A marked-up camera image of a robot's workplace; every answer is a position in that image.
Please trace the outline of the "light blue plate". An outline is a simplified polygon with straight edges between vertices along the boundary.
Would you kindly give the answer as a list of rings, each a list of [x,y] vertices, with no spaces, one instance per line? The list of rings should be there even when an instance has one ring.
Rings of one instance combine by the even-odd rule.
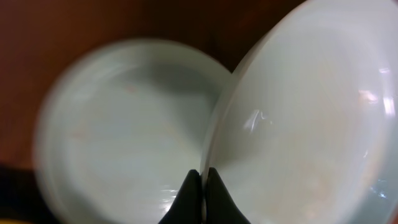
[[[396,1],[305,1],[235,74],[206,164],[249,222],[391,222]]]
[[[199,170],[234,76],[203,52],[136,39],[76,61],[53,86],[34,138],[37,182],[61,223],[157,223]]]

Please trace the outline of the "yellow plate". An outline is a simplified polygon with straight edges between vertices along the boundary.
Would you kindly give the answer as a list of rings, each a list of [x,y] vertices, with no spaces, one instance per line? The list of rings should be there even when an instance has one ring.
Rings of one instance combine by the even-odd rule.
[[[31,223],[23,222],[20,220],[0,219],[0,224],[31,224]]]

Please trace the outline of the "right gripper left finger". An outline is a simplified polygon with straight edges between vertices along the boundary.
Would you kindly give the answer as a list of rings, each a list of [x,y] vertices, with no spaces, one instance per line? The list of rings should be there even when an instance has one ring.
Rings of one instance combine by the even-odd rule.
[[[201,224],[202,187],[199,173],[188,171],[168,212],[159,224]]]

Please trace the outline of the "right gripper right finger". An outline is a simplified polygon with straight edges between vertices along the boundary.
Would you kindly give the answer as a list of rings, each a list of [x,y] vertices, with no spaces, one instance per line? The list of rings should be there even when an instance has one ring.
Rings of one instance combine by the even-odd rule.
[[[207,224],[250,224],[234,203],[214,167],[209,168],[205,200]]]

